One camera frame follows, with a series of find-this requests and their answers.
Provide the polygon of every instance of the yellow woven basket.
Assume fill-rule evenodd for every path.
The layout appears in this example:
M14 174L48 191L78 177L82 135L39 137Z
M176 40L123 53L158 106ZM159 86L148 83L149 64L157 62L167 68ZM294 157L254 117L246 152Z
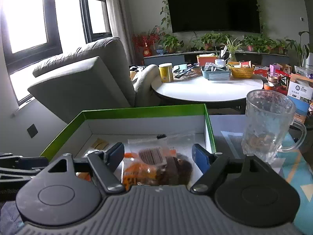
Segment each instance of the yellow woven basket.
M254 68L234 68L229 66L230 70L232 71L232 75L235 78L240 79L249 79L252 77Z

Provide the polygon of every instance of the wall socket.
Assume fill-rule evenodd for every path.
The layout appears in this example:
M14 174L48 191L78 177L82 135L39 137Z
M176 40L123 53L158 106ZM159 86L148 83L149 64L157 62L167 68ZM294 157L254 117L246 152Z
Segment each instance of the wall socket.
M27 132L29 134L29 136L31 138L34 138L35 135L38 133L38 130L36 128L36 126L34 124L32 124L28 129L27 129Z

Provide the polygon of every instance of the television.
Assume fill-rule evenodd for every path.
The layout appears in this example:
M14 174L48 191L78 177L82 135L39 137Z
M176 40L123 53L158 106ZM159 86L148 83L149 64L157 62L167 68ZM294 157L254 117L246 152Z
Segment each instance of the television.
M172 30L260 33L257 0L168 0Z

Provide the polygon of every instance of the round white table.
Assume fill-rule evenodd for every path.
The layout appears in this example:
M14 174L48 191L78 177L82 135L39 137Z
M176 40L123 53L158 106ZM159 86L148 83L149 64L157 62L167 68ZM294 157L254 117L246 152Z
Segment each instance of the round white table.
M212 108L228 108L245 103L250 91L263 88L263 81L258 75L253 75L251 79L231 76L229 81L212 81L199 76L186 80L174 79L171 83L162 83L161 77L156 77L151 86L160 97L166 99L210 103L215 104L213 107L210 105Z

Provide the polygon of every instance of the tv stand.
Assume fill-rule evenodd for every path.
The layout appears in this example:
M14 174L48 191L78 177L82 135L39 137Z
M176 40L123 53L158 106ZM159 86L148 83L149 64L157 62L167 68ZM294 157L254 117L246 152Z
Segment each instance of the tv stand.
M197 56L202 54L211 54L215 51L190 51L190 52L177 52L174 54L165 55L155 55L150 57L145 57L145 66L156 64L160 65L162 63L171 62L173 65L184 64L187 61L192 63L197 62ZM284 63L289 64L289 56L279 55L279 54L268 54L268 53L257 53L249 51L238 51L236 52L237 61L252 61L255 65L269 66L273 63Z

